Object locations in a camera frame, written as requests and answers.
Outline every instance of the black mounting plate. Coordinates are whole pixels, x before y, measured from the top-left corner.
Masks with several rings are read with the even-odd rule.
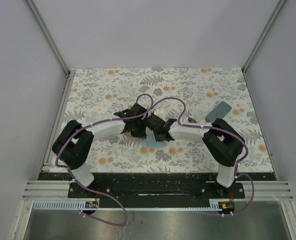
[[[235,183],[229,192],[214,182],[206,182],[193,173],[107,173],[96,174],[89,186],[122,202],[125,208],[205,208],[209,199],[244,199],[242,183]],[[68,198],[94,199],[96,194],[70,183]],[[107,196],[100,198],[100,208],[118,208]]]

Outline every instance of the gray wall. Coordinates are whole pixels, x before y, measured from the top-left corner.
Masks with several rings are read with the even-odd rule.
[[[280,179],[296,203],[296,0],[289,0],[247,72]]]
[[[243,66],[278,0],[34,0],[70,69]]]
[[[64,74],[23,0],[0,0],[0,240],[36,176]]]

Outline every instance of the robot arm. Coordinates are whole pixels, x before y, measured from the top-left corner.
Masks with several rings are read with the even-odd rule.
[[[94,180],[94,176],[85,163],[93,141],[121,133],[130,133],[133,137],[145,138],[146,128],[148,127],[153,131],[158,142],[173,140],[203,141],[214,159],[219,163],[217,182],[225,188],[229,188],[232,185],[235,180],[236,159],[243,149],[243,145],[238,140],[213,129],[181,126],[176,119],[164,121],[153,113],[145,118],[112,121],[112,119],[116,118],[137,116],[145,111],[145,108],[135,103],[131,109],[116,112],[114,116],[108,117],[111,121],[95,125],[92,131],[84,129],[75,136],[76,141],[71,141],[67,145],[60,156],[60,160],[64,161],[76,179],[87,187]],[[200,126],[200,124],[196,123],[190,123],[189,125]],[[212,124],[206,123],[204,126],[210,127],[211,125],[231,132],[243,139],[222,119],[217,119]],[[81,127],[82,125],[76,120],[68,122],[53,144],[52,151],[57,155],[67,139]]]

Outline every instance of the gray object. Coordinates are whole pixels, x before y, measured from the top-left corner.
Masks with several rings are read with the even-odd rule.
[[[196,124],[197,123],[197,121],[195,119],[191,118],[191,117],[188,117],[188,122],[189,123],[192,123],[192,124]]]
[[[216,119],[223,119],[231,109],[228,103],[222,101],[206,116],[205,120],[207,123],[213,123]]]

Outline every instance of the metal frame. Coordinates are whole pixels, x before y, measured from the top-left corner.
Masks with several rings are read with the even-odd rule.
[[[288,0],[279,0],[279,2],[277,3],[276,7],[274,8],[268,22],[266,23],[266,25],[264,26],[260,37],[258,38],[256,44],[254,45],[250,56],[248,57],[244,67],[242,68],[242,72],[245,74],[247,72],[247,70],[249,69],[250,65],[252,64],[254,58],[256,57],[258,51],[260,50],[261,46],[263,45],[266,37],[268,36],[272,26],[274,25],[277,17],[279,16],[279,14],[281,13],[283,7],[285,6],[285,3]]]
[[[36,4],[34,3],[33,0],[24,0],[27,4],[27,6],[29,7],[30,12],[32,13],[32,16],[34,17],[34,19],[36,20],[38,27],[40,28],[42,34],[44,35],[45,39],[47,40],[52,52],[54,53],[55,57],[57,58],[64,74],[66,76],[69,75],[70,70],[67,66],[67,64],[65,63],[65,60],[63,59],[63,56],[61,55],[61,53],[59,52],[52,36],[50,35],[45,22],[43,21],[43,18],[41,16],[41,14],[39,13]]]
[[[58,135],[60,130],[60,123],[64,116],[65,108],[67,105],[67,99],[69,97],[69,90],[73,83],[73,79],[75,76],[75,71],[70,71],[68,66],[66,65],[61,53],[59,52],[52,36],[50,35],[41,14],[39,13],[34,0],[24,0],[32,13],[34,19],[36,20],[41,32],[45,36],[49,47],[53,51],[54,55],[56,56],[63,72],[66,74],[66,82],[62,88],[62,92],[60,95],[60,99],[56,106],[55,116],[53,118],[51,128],[49,134],[47,136],[47,141],[45,144],[45,148],[43,150],[40,166],[38,171],[38,175],[41,171],[47,171],[49,169],[49,159],[51,156],[51,145],[54,141],[55,137]],[[281,10],[283,9],[287,0],[279,0],[278,4],[276,5],[273,13],[271,14],[267,24],[265,25],[262,33],[258,41],[256,42],[254,48],[249,55],[245,66],[242,68],[242,72],[244,74],[246,83],[247,77],[245,76],[247,70],[249,69],[250,65],[252,64],[254,58],[256,57],[258,51],[260,50],[263,42],[265,41],[267,35],[269,34],[273,24],[275,23],[278,15],[280,14]],[[259,125],[262,128],[262,122],[258,117]],[[270,152],[270,148],[268,143],[266,142],[265,133],[263,133],[263,137],[265,143],[267,145],[268,151]],[[274,173],[277,176],[277,171],[274,165],[274,162],[271,161]],[[22,200],[20,201],[19,205],[19,212],[16,217],[15,226],[13,228],[13,232],[10,236],[13,240],[23,240],[25,237],[26,229],[29,223],[29,219],[31,216],[32,209],[34,207],[34,202],[37,200],[50,200],[50,201],[76,201],[75,199],[68,198],[68,191],[69,191],[69,182],[70,181],[44,181],[44,180],[35,180],[29,181],[26,185],[25,191],[23,193]],[[246,199],[236,199],[238,201],[247,201],[252,194],[251,184],[250,182],[241,181],[244,187]],[[293,202],[293,196],[290,192],[289,185],[286,181],[255,181],[255,195],[254,201],[279,201],[283,213],[286,219],[287,226],[289,228],[290,235],[292,239],[296,240],[296,208]],[[223,201],[223,199],[213,199],[213,201]]]

